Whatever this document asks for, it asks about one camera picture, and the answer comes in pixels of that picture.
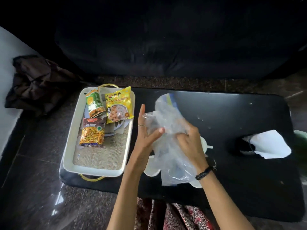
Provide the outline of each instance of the mixture packet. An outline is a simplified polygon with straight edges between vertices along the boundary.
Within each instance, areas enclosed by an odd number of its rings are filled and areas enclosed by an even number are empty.
[[[114,123],[132,119],[132,102],[130,98],[131,86],[114,93],[106,93],[106,109],[108,119],[106,123]]]
[[[106,111],[102,104],[98,89],[91,90],[85,94],[85,97],[86,103],[88,104],[88,113],[90,118],[94,118]]]
[[[84,118],[79,145],[102,146],[104,141],[105,118]]]

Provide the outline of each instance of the black table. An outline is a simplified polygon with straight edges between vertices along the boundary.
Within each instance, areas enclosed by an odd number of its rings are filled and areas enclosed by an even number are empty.
[[[272,129],[277,130],[291,147],[294,140],[289,108],[281,96],[189,92],[165,89],[133,88],[136,96],[135,119],[130,152],[137,135],[137,115],[142,103],[146,112],[154,111],[157,98],[174,93],[182,115],[199,128],[217,163],[216,176],[240,210],[248,216],[279,221],[300,221],[305,213],[303,192],[293,155],[282,159],[239,156],[235,139]],[[87,182],[78,174],[60,170],[62,181],[71,186],[117,193],[122,176]],[[202,189],[190,184],[161,186],[161,174],[141,176],[138,196],[167,202],[209,208]]]

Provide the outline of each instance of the clear plastic bag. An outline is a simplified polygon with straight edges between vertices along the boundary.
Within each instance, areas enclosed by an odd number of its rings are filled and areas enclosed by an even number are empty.
[[[155,111],[145,113],[148,134],[159,127],[165,128],[163,136],[153,143],[154,163],[161,169],[162,185],[176,185],[195,180],[196,169],[180,149],[177,133],[186,133],[188,126],[177,108],[173,94],[164,94],[156,101]]]

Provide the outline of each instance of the black bracelet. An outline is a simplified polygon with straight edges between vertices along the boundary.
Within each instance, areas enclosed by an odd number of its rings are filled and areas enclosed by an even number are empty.
[[[205,169],[204,172],[201,172],[200,174],[196,175],[196,180],[201,180],[202,178],[204,178],[205,176],[208,175],[208,173],[210,173],[211,170],[213,170],[214,167],[213,166],[209,166],[207,169]]]

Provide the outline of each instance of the white paper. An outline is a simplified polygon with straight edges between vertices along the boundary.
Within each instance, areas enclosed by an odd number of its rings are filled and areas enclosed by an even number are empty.
[[[249,138],[244,137],[243,139],[248,142]],[[284,158],[291,154],[291,148],[276,130],[254,135],[250,142],[255,146],[254,152],[264,159]]]

